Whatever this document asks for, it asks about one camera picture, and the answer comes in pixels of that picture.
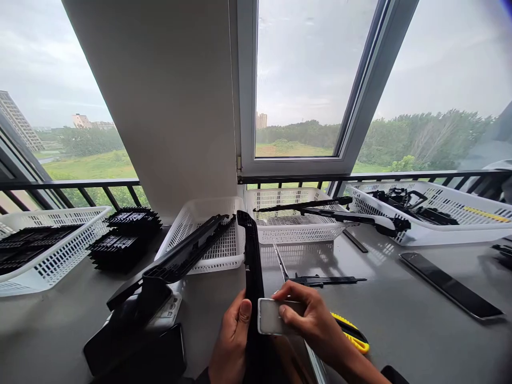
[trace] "table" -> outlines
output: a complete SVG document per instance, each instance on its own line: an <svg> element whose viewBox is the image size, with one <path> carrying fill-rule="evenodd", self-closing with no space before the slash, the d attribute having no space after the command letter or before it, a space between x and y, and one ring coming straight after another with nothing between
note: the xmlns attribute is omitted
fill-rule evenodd
<svg viewBox="0 0 512 384"><path fill-rule="evenodd" d="M492 382L509 359L509 323L482 326L398 261L404 249L370 227L350 228L370 253L344 236L334 242L279 245L290 275L354 275L368 281L326 286L329 308L358 326L371 344L372 362L394 366L411 384ZM165 231L139 265L149 264ZM417 250L504 312L512 272L493 260L490 244L421 247ZM273 248L261 245L265 295L283 282ZM124 282L83 260L54 288L0 298L0 382L88 383L82 348L101 328L107 299ZM186 376L207 366L222 314L245 285L244 268L187 276L178 321L188 351ZM332 383L342 382L327 370Z"/></svg>
<svg viewBox="0 0 512 384"><path fill-rule="evenodd" d="M368 279L319 291L332 312L363 331L371 346L367 356L378 369L392 365L411 384L501 382L512 357L510 323L480 324L398 259L400 253L419 252L512 315L512 271L495 261L497 252L490 244L401 247L368 226L349 231L368 254L343 235L334 242L278 248L290 276L297 272ZM269 296L283 280L273 247L260 249ZM327 373L330 382L343 382L332 370Z"/></svg>

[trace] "white wall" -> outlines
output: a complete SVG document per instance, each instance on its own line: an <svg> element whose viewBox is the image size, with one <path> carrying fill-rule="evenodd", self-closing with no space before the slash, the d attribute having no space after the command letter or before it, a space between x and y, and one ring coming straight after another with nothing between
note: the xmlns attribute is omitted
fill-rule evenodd
<svg viewBox="0 0 512 384"><path fill-rule="evenodd" d="M235 196L228 0L63 0L153 209Z"/></svg>

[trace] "sky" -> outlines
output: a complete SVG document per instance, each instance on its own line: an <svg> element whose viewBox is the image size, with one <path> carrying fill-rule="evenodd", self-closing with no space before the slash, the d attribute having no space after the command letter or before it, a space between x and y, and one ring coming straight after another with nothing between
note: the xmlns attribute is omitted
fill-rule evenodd
<svg viewBox="0 0 512 384"><path fill-rule="evenodd" d="M268 125L341 122L376 4L260 0L257 110ZM374 117L499 115L512 100L511 45L498 0L420 0Z"/></svg>
<svg viewBox="0 0 512 384"><path fill-rule="evenodd" d="M260 0L257 110L268 125L340 123L377 0ZM60 0L0 0L0 90L32 126L111 121ZM499 0L420 0L375 118L512 100L512 22Z"/></svg>

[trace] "white plastic basket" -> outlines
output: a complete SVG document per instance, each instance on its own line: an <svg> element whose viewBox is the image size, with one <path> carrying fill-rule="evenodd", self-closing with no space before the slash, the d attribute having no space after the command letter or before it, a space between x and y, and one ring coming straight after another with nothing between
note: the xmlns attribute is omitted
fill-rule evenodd
<svg viewBox="0 0 512 384"><path fill-rule="evenodd" d="M247 211L258 225L258 237L262 244L330 241L337 238L347 225L331 218L309 214L302 216L296 210L253 211L276 205L329 199L327 194L317 188L251 189L246 192ZM340 205L315 208L346 212Z"/></svg>
<svg viewBox="0 0 512 384"><path fill-rule="evenodd" d="M232 215L243 209L244 201L239 197L196 199L186 202L160 246L155 260L190 235L211 216ZM245 231L235 223L188 274L238 268L244 261L244 248Z"/></svg>
<svg viewBox="0 0 512 384"><path fill-rule="evenodd" d="M448 213L459 222L459 225L437 226L414 219L367 194L367 192L374 190L387 192L390 188L407 188L424 194L429 200L421 206L437 208ZM512 220L512 206L468 195L434 183L425 181L359 182L348 183L347 190L354 198L354 201L350 204L352 212L399 217L411 222L411 229L398 234L393 239L400 245L479 243L494 241L512 234L512 221L503 222L489 217L495 215L506 220ZM474 210L490 215L478 214Z"/></svg>
<svg viewBox="0 0 512 384"><path fill-rule="evenodd" d="M28 227L84 224L23 267L0 276L0 297L53 287L88 253L86 247L107 232L108 206L10 213L0 216L0 239Z"/></svg>

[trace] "window glass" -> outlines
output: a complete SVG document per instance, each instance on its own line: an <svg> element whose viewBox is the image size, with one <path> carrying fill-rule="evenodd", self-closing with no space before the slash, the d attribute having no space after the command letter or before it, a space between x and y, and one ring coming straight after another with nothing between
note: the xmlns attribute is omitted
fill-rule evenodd
<svg viewBox="0 0 512 384"><path fill-rule="evenodd" d="M504 2L420 0L354 172L511 159L511 41Z"/></svg>
<svg viewBox="0 0 512 384"><path fill-rule="evenodd" d="M57 180L136 178L60 0L0 12L0 113Z"/></svg>
<svg viewBox="0 0 512 384"><path fill-rule="evenodd" d="M377 0L259 0L256 157L332 156Z"/></svg>

